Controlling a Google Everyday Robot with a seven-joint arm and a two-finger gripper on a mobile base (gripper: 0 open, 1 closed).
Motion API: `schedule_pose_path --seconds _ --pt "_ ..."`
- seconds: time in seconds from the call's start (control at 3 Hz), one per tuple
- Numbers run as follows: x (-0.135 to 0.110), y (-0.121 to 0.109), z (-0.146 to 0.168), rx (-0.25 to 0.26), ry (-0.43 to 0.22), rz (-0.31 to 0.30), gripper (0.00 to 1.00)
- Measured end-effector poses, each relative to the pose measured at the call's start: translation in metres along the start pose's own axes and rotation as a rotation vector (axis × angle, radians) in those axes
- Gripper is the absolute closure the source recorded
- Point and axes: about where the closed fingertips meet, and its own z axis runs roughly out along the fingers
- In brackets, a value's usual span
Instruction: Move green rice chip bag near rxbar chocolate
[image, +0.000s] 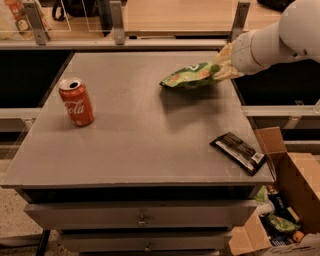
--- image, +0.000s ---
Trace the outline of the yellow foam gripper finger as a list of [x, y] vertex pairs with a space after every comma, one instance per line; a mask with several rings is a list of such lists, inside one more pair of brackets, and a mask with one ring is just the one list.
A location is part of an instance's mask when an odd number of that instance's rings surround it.
[[238, 71], [233, 65], [219, 65], [219, 70], [213, 74], [213, 79], [216, 81], [223, 81], [228, 79], [235, 79], [244, 76], [243, 72]]
[[223, 65], [231, 62], [232, 50], [234, 43], [227, 43], [219, 53], [213, 58], [213, 62], [218, 65]]

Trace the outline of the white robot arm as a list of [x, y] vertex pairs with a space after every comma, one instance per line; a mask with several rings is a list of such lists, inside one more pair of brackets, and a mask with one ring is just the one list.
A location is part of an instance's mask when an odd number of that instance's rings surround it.
[[214, 57], [214, 80], [238, 78], [279, 63], [320, 62], [320, 0], [295, 0], [278, 22], [242, 33]]

